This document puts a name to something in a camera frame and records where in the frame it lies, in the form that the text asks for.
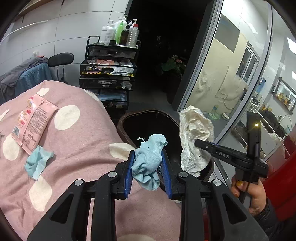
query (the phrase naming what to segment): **crumpled tissue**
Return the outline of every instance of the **crumpled tissue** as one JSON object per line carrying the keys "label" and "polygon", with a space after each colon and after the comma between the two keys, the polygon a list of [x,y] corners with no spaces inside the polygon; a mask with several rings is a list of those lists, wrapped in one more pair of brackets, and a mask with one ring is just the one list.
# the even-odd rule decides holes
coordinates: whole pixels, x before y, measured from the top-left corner
{"label": "crumpled tissue", "polygon": [[195,177],[200,176],[210,161],[210,154],[196,148],[196,139],[214,141],[214,126],[200,109],[189,106],[180,112],[181,168]]}
{"label": "crumpled tissue", "polygon": [[53,156],[53,152],[46,151],[42,146],[37,146],[26,160],[25,170],[29,177],[38,180],[40,174],[45,169],[47,160]]}
{"label": "crumpled tissue", "polygon": [[168,144],[164,135],[153,134],[135,150],[132,176],[145,189],[154,191],[160,185],[156,169],[162,161],[161,151]]}

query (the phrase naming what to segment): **pink packet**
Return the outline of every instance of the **pink packet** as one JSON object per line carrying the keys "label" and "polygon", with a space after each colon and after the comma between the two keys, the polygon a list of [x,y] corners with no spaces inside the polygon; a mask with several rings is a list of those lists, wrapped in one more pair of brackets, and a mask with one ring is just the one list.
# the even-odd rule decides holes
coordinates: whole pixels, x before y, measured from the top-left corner
{"label": "pink packet", "polygon": [[22,111],[12,131],[12,137],[29,155],[38,146],[49,119],[57,106],[38,94],[28,99],[27,107]]}

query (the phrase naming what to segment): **metal pivot bolt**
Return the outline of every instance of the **metal pivot bolt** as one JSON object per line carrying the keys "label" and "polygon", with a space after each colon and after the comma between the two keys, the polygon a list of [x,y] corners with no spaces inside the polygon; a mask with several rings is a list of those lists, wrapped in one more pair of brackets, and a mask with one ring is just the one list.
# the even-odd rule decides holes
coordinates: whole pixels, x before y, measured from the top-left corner
{"label": "metal pivot bolt", "polygon": [[82,179],[77,179],[77,180],[75,180],[75,182],[74,182],[74,184],[75,184],[76,186],[80,186],[82,183],[83,183],[83,180],[82,180]]}
{"label": "metal pivot bolt", "polygon": [[117,173],[116,172],[109,172],[108,177],[116,177]]}
{"label": "metal pivot bolt", "polygon": [[214,183],[214,185],[216,185],[216,186],[221,186],[221,184],[222,184],[222,182],[221,182],[219,179],[215,179],[215,180],[213,181],[213,183]]}
{"label": "metal pivot bolt", "polygon": [[180,177],[188,177],[188,173],[187,172],[180,172],[179,176]]}

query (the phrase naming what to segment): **yellow nail polish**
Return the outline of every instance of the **yellow nail polish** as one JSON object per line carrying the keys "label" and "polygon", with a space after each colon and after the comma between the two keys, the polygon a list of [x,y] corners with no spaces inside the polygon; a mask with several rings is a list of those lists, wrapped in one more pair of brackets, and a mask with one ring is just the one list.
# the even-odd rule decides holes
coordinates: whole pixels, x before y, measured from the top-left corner
{"label": "yellow nail polish", "polygon": [[238,187],[242,187],[243,184],[244,184],[243,181],[237,181],[237,186],[238,186]]}

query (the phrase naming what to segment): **light blue rag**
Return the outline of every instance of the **light blue rag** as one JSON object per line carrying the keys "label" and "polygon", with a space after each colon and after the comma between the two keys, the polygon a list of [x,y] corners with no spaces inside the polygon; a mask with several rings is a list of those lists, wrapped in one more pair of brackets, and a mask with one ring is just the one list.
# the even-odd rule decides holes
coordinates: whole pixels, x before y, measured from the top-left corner
{"label": "light blue rag", "polygon": [[167,145],[164,135],[151,135],[146,142],[141,142],[135,150],[135,161],[131,167],[132,176],[145,189],[154,191],[159,187],[160,180],[156,169],[162,161],[161,150]]}
{"label": "light blue rag", "polygon": [[47,160],[53,156],[53,152],[46,151],[42,146],[37,146],[26,160],[25,169],[28,175],[34,180],[38,180]]}

